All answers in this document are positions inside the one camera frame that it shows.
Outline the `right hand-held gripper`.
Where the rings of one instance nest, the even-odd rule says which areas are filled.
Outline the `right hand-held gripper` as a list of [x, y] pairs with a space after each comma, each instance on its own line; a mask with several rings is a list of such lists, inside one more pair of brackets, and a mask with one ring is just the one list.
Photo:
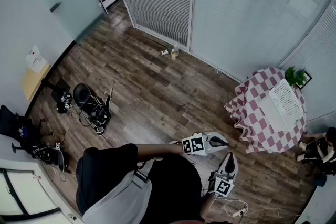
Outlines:
[[227, 197], [234, 188], [238, 174], [238, 161], [234, 153], [229, 152], [218, 170], [209, 177], [208, 193], [216, 197]]

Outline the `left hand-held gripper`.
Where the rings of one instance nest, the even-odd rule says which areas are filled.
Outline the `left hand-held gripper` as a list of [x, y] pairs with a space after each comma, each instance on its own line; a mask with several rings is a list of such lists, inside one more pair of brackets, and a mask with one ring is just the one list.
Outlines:
[[229, 142], [217, 132], [200, 132], [182, 139], [183, 152], [187, 155], [207, 156], [228, 148]]

